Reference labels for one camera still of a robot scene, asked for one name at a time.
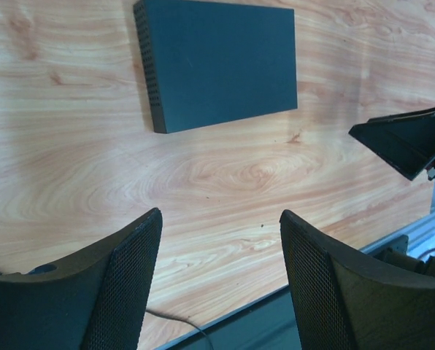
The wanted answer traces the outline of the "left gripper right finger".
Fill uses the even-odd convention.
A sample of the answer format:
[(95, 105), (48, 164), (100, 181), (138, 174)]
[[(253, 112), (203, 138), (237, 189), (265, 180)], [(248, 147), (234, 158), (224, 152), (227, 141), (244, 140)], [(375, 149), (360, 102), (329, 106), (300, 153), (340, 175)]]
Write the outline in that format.
[(435, 256), (374, 256), (284, 210), (280, 235), (303, 349), (435, 349)]

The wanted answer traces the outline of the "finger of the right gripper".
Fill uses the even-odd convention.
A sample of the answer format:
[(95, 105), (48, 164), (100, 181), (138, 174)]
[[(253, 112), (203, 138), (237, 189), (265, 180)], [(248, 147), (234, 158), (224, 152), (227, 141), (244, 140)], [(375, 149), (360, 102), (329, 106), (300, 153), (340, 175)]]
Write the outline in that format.
[(371, 118), (349, 134), (406, 179), (426, 171), (435, 180), (435, 107)]

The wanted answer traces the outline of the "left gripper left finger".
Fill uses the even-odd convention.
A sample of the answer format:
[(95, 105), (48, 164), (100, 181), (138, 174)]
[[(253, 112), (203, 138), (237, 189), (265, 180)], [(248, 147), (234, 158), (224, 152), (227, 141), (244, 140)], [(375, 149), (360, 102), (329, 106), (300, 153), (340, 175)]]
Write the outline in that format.
[(0, 275), (0, 349), (135, 349), (162, 226), (154, 208), (29, 273)]

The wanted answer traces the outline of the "black network switch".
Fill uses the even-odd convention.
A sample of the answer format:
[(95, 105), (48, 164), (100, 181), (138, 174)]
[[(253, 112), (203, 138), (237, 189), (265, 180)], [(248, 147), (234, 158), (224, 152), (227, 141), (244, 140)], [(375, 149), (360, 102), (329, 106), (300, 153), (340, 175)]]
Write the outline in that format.
[(133, 14), (156, 133), (297, 108), (293, 9), (138, 1)]

